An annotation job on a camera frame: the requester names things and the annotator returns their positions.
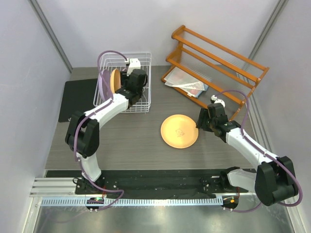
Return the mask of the yellow bear plate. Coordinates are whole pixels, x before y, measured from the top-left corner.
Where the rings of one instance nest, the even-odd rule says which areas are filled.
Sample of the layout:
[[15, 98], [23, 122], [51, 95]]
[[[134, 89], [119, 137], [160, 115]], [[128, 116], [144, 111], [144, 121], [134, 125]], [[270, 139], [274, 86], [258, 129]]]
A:
[[192, 146], [199, 135], [196, 123], [186, 115], [172, 115], [166, 118], [160, 133], [165, 143], [177, 149]]

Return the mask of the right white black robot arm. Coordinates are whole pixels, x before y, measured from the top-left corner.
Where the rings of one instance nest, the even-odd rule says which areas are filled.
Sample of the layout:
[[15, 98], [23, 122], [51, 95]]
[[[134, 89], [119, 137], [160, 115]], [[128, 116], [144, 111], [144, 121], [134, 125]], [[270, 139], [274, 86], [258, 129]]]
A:
[[219, 185], [222, 190], [229, 192], [239, 187], [255, 192], [265, 206], [275, 203], [286, 206], [285, 200], [293, 197], [298, 199], [291, 204], [292, 207], [301, 203], [303, 192], [292, 160], [271, 153], [250, 137], [242, 125], [229, 121], [222, 104], [212, 103], [207, 108], [201, 108], [196, 127], [214, 133], [236, 149], [255, 169], [252, 173], [235, 166], [221, 172]]

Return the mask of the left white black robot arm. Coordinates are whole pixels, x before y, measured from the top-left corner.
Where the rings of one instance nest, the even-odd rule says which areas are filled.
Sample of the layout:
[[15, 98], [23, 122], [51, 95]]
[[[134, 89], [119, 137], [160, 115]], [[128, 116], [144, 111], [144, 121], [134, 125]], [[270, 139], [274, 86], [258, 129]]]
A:
[[75, 112], [71, 116], [65, 142], [73, 151], [79, 163], [86, 187], [92, 193], [103, 189], [102, 172], [96, 152], [100, 145], [100, 129], [113, 117], [135, 105], [143, 95], [148, 75], [142, 69], [134, 69], [129, 75], [122, 75], [121, 88], [101, 105], [87, 112]]

